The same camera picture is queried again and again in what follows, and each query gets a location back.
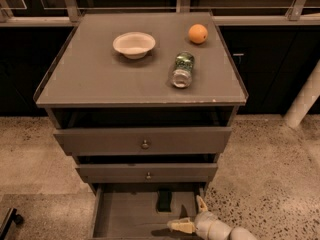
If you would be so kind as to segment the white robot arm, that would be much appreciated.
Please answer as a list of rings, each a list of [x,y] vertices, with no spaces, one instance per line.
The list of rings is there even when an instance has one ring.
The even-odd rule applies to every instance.
[[[239,116],[197,219],[168,224],[206,240],[320,239],[320,126],[314,69],[284,116]]]

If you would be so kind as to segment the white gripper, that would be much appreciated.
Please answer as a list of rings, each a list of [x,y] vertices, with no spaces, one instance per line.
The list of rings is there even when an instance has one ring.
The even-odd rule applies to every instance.
[[[200,195],[196,196],[196,202],[199,214],[194,223],[189,217],[171,220],[167,223],[168,228],[187,234],[196,232],[203,240],[228,240],[232,228],[207,211],[208,207]]]

